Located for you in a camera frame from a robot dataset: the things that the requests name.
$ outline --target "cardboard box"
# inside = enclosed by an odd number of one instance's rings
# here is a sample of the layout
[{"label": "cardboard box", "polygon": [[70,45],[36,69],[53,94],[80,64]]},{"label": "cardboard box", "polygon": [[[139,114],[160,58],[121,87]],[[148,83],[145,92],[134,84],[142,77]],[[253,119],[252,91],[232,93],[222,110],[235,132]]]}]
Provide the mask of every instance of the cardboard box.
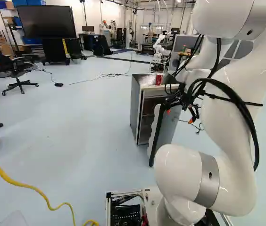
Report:
[{"label": "cardboard box", "polygon": [[[31,52],[28,46],[18,46],[18,47],[19,47],[19,50],[22,52]],[[14,49],[14,51],[17,50],[16,46],[12,46],[12,48]]]},{"label": "cardboard box", "polygon": [[6,43],[6,40],[5,40],[5,38],[4,38],[3,35],[0,36],[0,43],[2,43],[2,44],[5,44]]},{"label": "cardboard box", "polygon": [[0,44],[0,50],[3,55],[13,55],[14,52],[8,44]]},{"label": "cardboard box", "polygon": [[12,1],[7,1],[5,4],[6,4],[6,8],[15,8]]},{"label": "cardboard box", "polygon": [[3,21],[5,24],[14,24],[13,17],[11,16],[4,16]]}]

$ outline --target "light blue floor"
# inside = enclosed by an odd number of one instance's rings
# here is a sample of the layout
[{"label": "light blue floor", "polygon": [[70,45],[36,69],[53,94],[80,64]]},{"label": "light blue floor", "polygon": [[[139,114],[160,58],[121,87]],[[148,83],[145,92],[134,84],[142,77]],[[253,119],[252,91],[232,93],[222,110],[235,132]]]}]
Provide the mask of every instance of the light blue floor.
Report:
[{"label": "light blue floor", "polygon": [[[102,73],[125,73],[129,62],[96,57],[80,65],[48,65],[54,80],[69,84]],[[129,74],[144,73],[149,65],[132,63]],[[0,79],[0,166],[12,178],[40,188],[51,204],[73,205],[77,225],[95,219],[104,226],[105,192],[131,191],[154,185],[144,147],[136,147],[129,126],[131,77],[102,78],[57,88],[50,74],[22,76],[39,87],[1,91],[14,79]],[[188,119],[188,113],[182,118]],[[254,211],[234,218],[236,226],[266,225],[266,103],[256,120],[261,147],[257,172],[259,198]],[[173,143],[206,153],[218,153],[205,132],[179,123]],[[34,191],[14,187],[0,178],[0,222],[20,210],[29,226],[70,226],[67,207],[51,212]]]}]

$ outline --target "yellow cable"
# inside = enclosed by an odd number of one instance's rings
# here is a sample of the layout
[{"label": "yellow cable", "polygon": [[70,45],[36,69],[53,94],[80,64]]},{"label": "yellow cable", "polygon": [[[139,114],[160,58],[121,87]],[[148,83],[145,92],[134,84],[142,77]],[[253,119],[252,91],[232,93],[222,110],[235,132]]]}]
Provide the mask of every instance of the yellow cable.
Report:
[{"label": "yellow cable", "polygon": [[[64,202],[64,203],[60,204],[58,207],[52,208],[51,205],[50,205],[49,199],[47,198],[47,196],[41,190],[39,190],[38,188],[36,188],[34,186],[31,186],[31,185],[23,184],[21,182],[17,182],[15,180],[13,180],[8,175],[6,175],[6,173],[1,169],[1,167],[0,167],[0,176],[3,178],[3,180],[5,180],[6,182],[8,182],[8,183],[10,183],[10,184],[12,184],[14,186],[29,188],[29,189],[32,189],[32,190],[36,191],[37,193],[39,193],[45,199],[45,201],[47,203],[47,206],[48,206],[48,209],[51,210],[51,211],[56,211],[59,208],[61,208],[62,206],[64,206],[64,205],[69,206],[70,207],[70,210],[71,210],[71,214],[72,214],[73,225],[75,226],[75,213],[73,212],[73,209],[72,209],[72,206],[70,205],[70,203]],[[86,221],[86,223],[84,224],[84,226],[87,223],[89,223],[89,222],[92,222],[91,226],[92,225],[99,226],[99,224],[96,221],[94,221],[94,220],[88,220],[88,221]]]}]

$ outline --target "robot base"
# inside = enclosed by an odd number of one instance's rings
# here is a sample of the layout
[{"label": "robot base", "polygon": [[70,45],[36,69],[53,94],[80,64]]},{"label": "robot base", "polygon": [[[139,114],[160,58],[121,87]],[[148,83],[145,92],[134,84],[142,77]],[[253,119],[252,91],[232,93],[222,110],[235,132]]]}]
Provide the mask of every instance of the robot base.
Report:
[{"label": "robot base", "polygon": [[[139,203],[141,209],[140,219],[143,218],[143,215],[146,215],[149,226],[180,226],[168,215],[164,203],[161,202],[163,196],[157,186],[133,192],[108,192],[106,196],[106,226],[114,226],[113,221],[111,221],[111,212],[113,212],[114,208],[112,205],[113,199],[132,196],[143,198],[143,201]],[[220,224],[213,211],[207,210],[204,218],[195,226],[220,226]]]}]

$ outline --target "electronic equipment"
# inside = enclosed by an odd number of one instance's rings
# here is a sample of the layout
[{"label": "electronic equipment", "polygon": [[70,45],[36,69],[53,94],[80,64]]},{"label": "electronic equipment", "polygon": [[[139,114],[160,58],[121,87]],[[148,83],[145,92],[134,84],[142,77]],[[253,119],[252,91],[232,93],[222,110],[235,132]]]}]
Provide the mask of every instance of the electronic equipment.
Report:
[{"label": "electronic equipment", "polygon": [[18,6],[25,37],[76,38],[69,6]]},{"label": "electronic equipment", "polygon": [[83,32],[94,32],[94,26],[82,26]]}]

